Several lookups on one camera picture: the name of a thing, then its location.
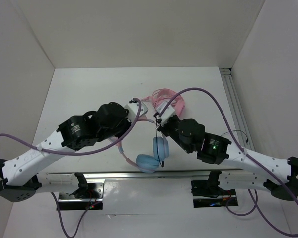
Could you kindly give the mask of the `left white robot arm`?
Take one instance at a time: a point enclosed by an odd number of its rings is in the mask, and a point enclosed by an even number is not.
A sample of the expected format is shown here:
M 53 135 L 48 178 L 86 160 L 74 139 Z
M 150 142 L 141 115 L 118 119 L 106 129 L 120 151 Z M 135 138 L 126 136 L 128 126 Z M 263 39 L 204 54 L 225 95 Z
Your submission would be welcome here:
M 96 111 L 72 116 L 35 148 L 12 160 L 0 159 L 0 196 L 20 202 L 42 192 L 64 192 L 76 198 L 88 192 L 82 173 L 49 174 L 42 170 L 67 154 L 93 146 L 110 137 L 122 136 L 131 126 L 136 111 L 110 102 Z

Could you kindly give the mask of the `pink blue cat-ear headphones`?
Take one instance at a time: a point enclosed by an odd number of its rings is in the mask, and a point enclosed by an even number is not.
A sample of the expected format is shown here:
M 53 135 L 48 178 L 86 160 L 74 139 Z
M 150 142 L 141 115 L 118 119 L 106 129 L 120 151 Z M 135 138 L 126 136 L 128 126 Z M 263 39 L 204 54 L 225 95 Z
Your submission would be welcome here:
M 124 160 L 132 167 L 144 173 L 153 173 L 158 168 L 164 167 L 164 161 L 169 156 L 169 144 L 162 133 L 156 129 L 149 138 L 145 132 L 138 132 L 136 135 L 136 146 L 128 148 L 124 152 L 123 142 L 116 144 L 118 151 Z

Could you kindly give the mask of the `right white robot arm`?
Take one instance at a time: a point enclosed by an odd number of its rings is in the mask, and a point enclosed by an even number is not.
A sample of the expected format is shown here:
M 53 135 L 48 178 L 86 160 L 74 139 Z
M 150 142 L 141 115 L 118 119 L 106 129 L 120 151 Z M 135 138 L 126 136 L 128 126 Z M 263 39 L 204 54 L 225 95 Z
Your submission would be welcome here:
M 206 133 L 194 119 L 180 120 L 177 115 L 163 119 L 155 114 L 158 131 L 170 137 L 186 153 L 207 164 L 238 168 L 237 172 L 211 171 L 207 189 L 211 194 L 222 190 L 253 189 L 273 197 L 293 201 L 298 196 L 298 158 L 278 159 L 248 150 L 227 138 Z

